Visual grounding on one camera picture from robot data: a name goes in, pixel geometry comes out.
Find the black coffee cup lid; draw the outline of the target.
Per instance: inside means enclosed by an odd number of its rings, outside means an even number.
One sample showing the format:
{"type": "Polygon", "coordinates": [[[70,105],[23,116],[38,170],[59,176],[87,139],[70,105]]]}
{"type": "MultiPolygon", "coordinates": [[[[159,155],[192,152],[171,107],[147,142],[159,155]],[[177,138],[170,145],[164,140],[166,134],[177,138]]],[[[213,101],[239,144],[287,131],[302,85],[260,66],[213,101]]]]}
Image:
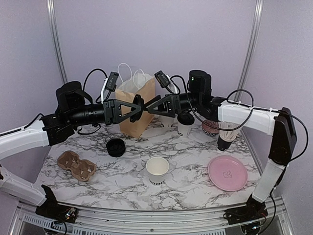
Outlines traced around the black coffee cup lid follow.
{"type": "Polygon", "coordinates": [[[179,114],[177,120],[180,124],[190,126],[195,122],[195,118],[190,113],[179,114]]]}

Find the white paper coffee cup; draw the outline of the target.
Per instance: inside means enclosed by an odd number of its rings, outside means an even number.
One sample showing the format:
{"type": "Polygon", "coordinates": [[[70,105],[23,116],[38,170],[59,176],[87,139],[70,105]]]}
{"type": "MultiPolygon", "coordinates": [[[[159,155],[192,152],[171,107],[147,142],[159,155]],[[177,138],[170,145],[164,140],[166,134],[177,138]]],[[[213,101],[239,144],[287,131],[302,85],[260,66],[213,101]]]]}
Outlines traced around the white paper coffee cup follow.
{"type": "Polygon", "coordinates": [[[181,137],[187,137],[190,134],[192,127],[193,127],[193,124],[185,125],[185,124],[178,122],[178,134],[181,137]]]}

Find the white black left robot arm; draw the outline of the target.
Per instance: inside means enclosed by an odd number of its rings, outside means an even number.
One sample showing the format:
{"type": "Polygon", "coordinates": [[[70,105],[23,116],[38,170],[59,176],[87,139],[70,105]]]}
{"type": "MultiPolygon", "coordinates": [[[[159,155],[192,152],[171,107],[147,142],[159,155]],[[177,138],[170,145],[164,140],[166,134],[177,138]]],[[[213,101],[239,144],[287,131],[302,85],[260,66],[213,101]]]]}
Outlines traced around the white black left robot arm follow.
{"type": "MultiPolygon", "coordinates": [[[[109,99],[95,104],[78,81],[68,82],[57,89],[58,107],[55,113],[35,118],[30,124],[10,130],[0,135],[0,158],[5,159],[29,149],[54,146],[65,142],[75,134],[78,126],[105,123],[119,124],[143,111],[143,99],[136,95],[133,102],[109,99]]],[[[64,206],[58,204],[51,188],[40,187],[11,173],[4,167],[0,169],[0,189],[35,205],[36,213],[57,218],[64,206]]]]}

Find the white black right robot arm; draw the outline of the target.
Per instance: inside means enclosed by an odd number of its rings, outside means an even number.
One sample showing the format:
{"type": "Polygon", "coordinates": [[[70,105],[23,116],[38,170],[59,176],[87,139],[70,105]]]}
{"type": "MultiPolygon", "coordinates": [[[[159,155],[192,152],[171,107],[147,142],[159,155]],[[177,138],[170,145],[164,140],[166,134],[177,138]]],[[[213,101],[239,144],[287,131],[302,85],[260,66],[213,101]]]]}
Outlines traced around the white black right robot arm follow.
{"type": "Polygon", "coordinates": [[[163,71],[155,73],[155,79],[169,94],[151,100],[146,107],[149,113],[180,118],[190,111],[203,124],[208,121],[218,123],[216,129],[220,133],[219,145],[232,141],[222,134],[234,134],[242,128],[260,132],[270,138],[268,160],[246,204],[224,212],[224,218],[229,224],[267,216],[265,201],[272,197],[288,164],[295,159],[293,152],[297,135],[295,117],[290,109],[257,107],[254,98],[250,99],[250,104],[245,104],[233,101],[230,94],[227,97],[213,96],[211,75],[202,70],[191,70],[189,80],[182,82],[183,89],[176,92],[170,89],[170,85],[176,85],[175,78],[182,79],[182,76],[168,76],[163,71]]]}

